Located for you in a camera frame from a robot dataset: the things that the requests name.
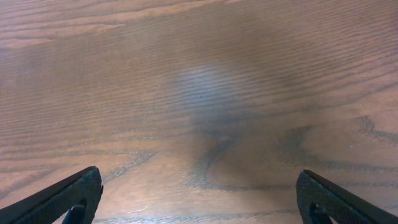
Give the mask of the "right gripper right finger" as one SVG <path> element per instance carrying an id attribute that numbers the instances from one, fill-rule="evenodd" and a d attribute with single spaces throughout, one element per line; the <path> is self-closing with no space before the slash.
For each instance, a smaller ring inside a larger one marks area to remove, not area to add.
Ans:
<path id="1" fill-rule="evenodd" d="M 301 171 L 295 188 L 304 224 L 397 224 L 397 216 L 310 170 Z"/>

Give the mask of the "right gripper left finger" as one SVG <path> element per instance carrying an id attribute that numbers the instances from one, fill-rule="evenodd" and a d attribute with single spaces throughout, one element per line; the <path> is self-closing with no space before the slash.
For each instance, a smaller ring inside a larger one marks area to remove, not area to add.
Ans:
<path id="1" fill-rule="evenodd" d="M 103 185 L 100 171 L 87 167 L 46 189 L 1 209 L 1 223 L 91 223 Z"/>

